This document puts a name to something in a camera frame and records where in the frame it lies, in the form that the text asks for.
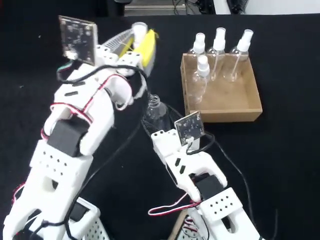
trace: black table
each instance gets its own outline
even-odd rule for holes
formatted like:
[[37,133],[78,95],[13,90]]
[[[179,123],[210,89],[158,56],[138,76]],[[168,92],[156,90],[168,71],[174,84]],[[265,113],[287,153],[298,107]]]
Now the black table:
[[[277,239],[317,239],[319,216],[319,66],[320,15],[287,16],[149,16],[96,19],[100,42],[144,21],[159,35],[151,90],[184,110],[180,78],[183,52],[195,33],[206,33],[212,44],[216,27],[226,32],[226,49],[245,28],[254,31],[250,56],[263,114],[255,122],[206,124],[247,177],[259,232],[273,234],[279,212]],[[13,189],[29,172],[29,161],[49,105],[59,84],[55,80],[62,57],[56,19],[1,26],[0,38],[0,219],[8,213]],[[128,136],[138,120],[139,103],[116,115],[94,155],[101,164]],[[128,116],[135,118],[128,122]],[[243,181],[217,147],[208,151],[248,211]],[[159,240],[169,236],[177,215],[149,217],[151,207],[173,203],[177,189],[152,144],[140,130],[125,152],[91,183],[83,197],[98,206],[106,228],[117,240]]]

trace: green wire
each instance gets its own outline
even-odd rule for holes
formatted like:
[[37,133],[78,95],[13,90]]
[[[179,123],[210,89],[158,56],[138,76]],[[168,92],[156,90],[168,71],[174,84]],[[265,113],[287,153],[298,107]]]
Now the green wire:
[[63,70],[66,69],[66,68],[71,67],[71,65],[72,65],[73,62],[74,62],[73,60],[70,60],[70,61],[67,62],[65,65],[62,65],[61,67],[59,67],[59,68],[56,70],[57,73],[60,72],[60,71],[63,71]]

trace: wooden box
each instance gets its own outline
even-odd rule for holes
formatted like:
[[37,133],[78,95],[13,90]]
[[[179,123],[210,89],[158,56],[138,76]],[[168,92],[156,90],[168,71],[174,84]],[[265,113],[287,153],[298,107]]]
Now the wooden box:
[[[213,56],[208,55],[210,68]],[[188,100],[188,81],[192,80],[197,70],[197,59],[183,54],[181,61],[181,80],[185,114],[200,110],[205,123],[253,122],[262,113],[262,106],[257,89],[256,79],[250,61],[243,66],[239,79],[235,82],[226,81],[222,74],[207,84],[202,101],[192,104]]]

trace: white spray nozzle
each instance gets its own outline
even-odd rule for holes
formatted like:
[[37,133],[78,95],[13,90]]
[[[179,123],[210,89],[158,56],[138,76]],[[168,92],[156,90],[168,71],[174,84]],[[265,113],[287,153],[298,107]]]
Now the white spray nozzle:
[[236,46],[237,49],[241,52],[247,52],[250,47],[251,38],[253,36],[254,32],[250,29],[246,29],[243,32],[243,35],[241,39],[239,40],[238,45]]
[[131,28],[134,35],[133,48],[136,49],[144,40],[148,31],[148,26],[144,22],[139,21],[132,24]]
[[206,55],[200,55],[197,57],[197,72],[202,77],[209,75],[210,67]]
[[206,44],[205,44],[206,35],[202,32],[199,32],[195,35],[195,41],[193,43],[193,51],[196,54],[202,54],[205,52]]
[[215,39],[213,41],[213,49],[216,51],[225,50],[226,46],[226,29],[224,27],[218,27],[215,33]]

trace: clear plastic bottle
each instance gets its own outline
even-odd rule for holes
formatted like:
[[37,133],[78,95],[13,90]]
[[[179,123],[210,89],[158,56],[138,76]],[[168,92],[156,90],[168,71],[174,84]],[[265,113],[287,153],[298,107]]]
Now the clear plastic bottle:
[[208,81],[210,81],[210,68],[208,58],[205,55],[197,57],[197,70],[192,76],[192,80],[188,83],[188,99],[198,104],[202,101],[206,92]]
[[241,74],[244,63],[249,59],[248,50],[253,34],[254,32],[250,29],[244,30],[237,46],[230,51],[232,56],[224,63],[222,68],[223,77],[227,81],[234,82]]
[[193,47],[187,52],[188,54],[192,54],[194,57],[198,57],[206,53],[206,43],[205,43],[206,35],[202,32],[199,32],[195,35],[195,41],[193,43]]
[[167,106],[160,101],[158,95],[151,94],[149,96],[148,108],[143,120],[147,122],[155,132],[160,130],[167,132],[171,129]]
[[226,46],[226,29],[218,27],[216,29],[213,46],[207,51],[207,54],[213,55],[213,68],[211,69],[211,80],[214,81],[220,73],[220,70],[225,60],[225,46]]

